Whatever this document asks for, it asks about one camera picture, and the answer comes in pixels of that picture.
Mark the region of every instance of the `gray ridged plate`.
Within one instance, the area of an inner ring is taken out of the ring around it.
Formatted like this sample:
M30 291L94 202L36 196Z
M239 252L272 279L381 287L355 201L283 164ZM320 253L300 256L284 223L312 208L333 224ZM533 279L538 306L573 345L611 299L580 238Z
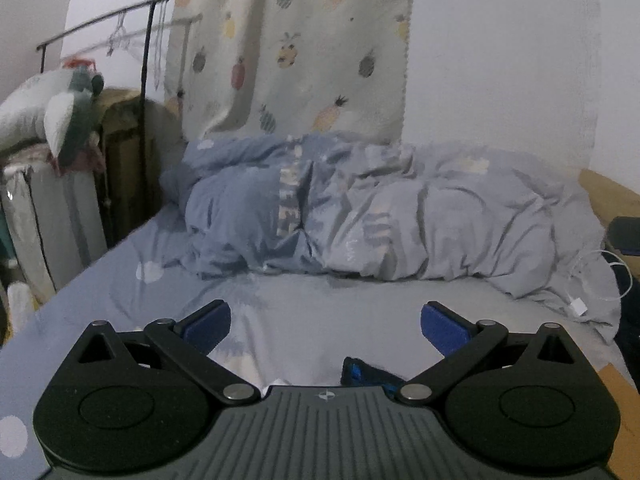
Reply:
M46 478L98 477L56 470ZM224 410L203 441L173 463L117 478L531 479L479 462L456 446L431 410L392 402L378 386L274 386L257 404ZM610 480L613 476L592 468L562 478Z

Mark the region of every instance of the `white wall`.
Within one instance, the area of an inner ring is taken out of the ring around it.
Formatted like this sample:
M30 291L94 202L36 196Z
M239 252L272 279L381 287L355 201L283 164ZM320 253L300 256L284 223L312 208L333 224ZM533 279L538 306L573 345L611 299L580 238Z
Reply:
M73 27L78 23L90 20L95 16L109 12L110 10L124 7L130 4L135 4L142 0L71 0L66 15L66 28ZM170 0L167 10L166 19L168 22L171 20L173 13L173 0ZM159 7L156 8L156 15L154 23L159 23ZM140 9L130 12L124 21L124 27L127 32L133 32L140 30L141 33L135 38L137 44L130 52L123 50L115 50L111 57L107 57L107 47L100 46L85 54L85 57L91 57L96 60L98 70L100 70L105 78L105 83L112 87L121 88L139 88L140 87L140 68L142 66L142 46L144 43L144 30L146 29L146 20L148 17L148 7L146 9ZM69 56L78 51L86 49L96 44L104 43L111 33L114 31L117 24L117 19L112 18L104 22L98 23L84 30L81 30L71 36L65 38L62 55ZM154 42L155 34L152 36L152 45ZM164 32L164 49L166 52L166 44L169 38L169 31ZM149 72L148 81L146 86L147 96L151 99L158 101L164 101L164 89L162 83L164 80L164 74L159 74L160 85L158 90L154 84L154 51L149 53ZM162 71L164 71L164 61L161 63Z
M597 27L597 0L414 0L402 138L588 165Z
M640 193L640 0L600 0L602 88L590 168Z
M65 27L69 0L0 0L0 102L40 71L36 45ZM62 42L47 49L47 68L60 62Z

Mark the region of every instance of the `curtain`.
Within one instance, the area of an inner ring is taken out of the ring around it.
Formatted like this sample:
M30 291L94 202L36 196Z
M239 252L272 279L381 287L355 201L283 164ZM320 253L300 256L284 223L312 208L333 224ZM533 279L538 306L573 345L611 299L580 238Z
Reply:
M402 129L411 0L175 0L166 104L186 138Z

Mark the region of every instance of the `plush toy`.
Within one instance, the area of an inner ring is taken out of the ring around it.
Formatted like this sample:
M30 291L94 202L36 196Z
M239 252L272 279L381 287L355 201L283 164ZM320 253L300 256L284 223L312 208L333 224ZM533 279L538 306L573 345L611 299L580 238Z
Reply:
M46 140L56 165L70 166L94 130L102 75L85 65L31 77L0 105L0 154Z

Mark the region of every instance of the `circular cover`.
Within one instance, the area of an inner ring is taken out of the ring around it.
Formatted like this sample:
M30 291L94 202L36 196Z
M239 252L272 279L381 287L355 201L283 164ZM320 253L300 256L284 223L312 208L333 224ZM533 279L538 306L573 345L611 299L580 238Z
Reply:
M177 374L137 368L116 384L50 385L33 413L42 447L66 468L103 475L186 452L209 423L206 396Z
M602 391L580 382L545 384L517 368L477 374L453 388L445 414L458 440L513 470L558 474L606 460L620 420Z

